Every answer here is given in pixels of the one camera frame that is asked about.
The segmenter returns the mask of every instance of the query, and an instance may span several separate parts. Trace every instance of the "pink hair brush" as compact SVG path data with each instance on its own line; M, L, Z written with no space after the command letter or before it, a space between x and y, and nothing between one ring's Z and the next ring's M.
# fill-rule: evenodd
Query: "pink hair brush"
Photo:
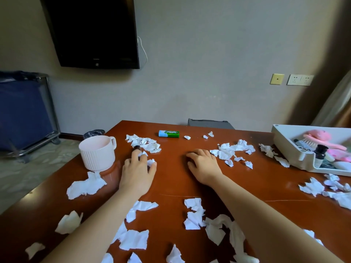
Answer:
M330 149L340 149L340 150L347 150L346 147L339 144L329 143L328 141L331 140L331 134L324 131L324 130L310 130L307 134L304 135L303 141L306 142L312 148L316 148L317 145L324 145Z

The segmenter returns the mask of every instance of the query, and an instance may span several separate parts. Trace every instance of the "black television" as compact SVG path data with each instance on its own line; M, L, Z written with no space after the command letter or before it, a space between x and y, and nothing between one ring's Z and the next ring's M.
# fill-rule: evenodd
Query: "black television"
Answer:
M134 0L40 0L61 66L139 69Z

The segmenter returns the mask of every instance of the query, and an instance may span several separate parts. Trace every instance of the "tiled floor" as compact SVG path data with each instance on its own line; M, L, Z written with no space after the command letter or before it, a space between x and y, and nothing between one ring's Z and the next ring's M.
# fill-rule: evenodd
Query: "tiled floor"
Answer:
M77 154L79 141L61 139L30 154L29 163L0 159L0 214L37 187Z

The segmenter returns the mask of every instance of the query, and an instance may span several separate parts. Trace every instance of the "plastic organizer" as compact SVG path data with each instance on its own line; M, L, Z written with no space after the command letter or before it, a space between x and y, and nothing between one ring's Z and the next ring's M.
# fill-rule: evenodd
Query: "plastic organizer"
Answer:
M305 151L299 149L293 142L294 139L302 140L303 134L309 130L320 129L331 133L331 143L351 146L351 128L335 128L335 127L316 127L306 125L286 125L274 124L272 133L274 133L274 144L288 160L288 162L301 169L309 172L319 172L323 174L335 174L351 176L351 172L338 169L315 168L314 160L316 155L313 151Z

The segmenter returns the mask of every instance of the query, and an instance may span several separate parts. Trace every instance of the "small bottle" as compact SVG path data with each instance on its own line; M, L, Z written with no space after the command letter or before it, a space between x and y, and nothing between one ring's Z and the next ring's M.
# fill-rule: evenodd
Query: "small bottle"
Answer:
M319 168L325 158L325 153L329 148L324 145L317 145L316 150L314 153L316 154L316 158L314 159L314 167Z

